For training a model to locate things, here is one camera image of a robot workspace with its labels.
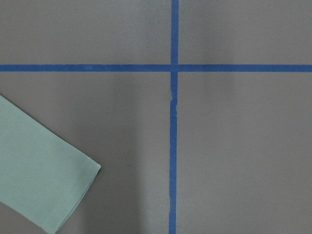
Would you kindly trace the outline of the sage green long-sleeve shirt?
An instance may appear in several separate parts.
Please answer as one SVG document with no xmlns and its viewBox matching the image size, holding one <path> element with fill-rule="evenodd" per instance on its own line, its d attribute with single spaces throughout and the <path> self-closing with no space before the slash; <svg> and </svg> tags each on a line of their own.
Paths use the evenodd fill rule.
<svg viewBox="0 0 312 234">
<path fill-rule="evenodd" d="M 75 211 L 101 166 L 0 99 L 0 200 L 49 234 Z"/>
</svg>

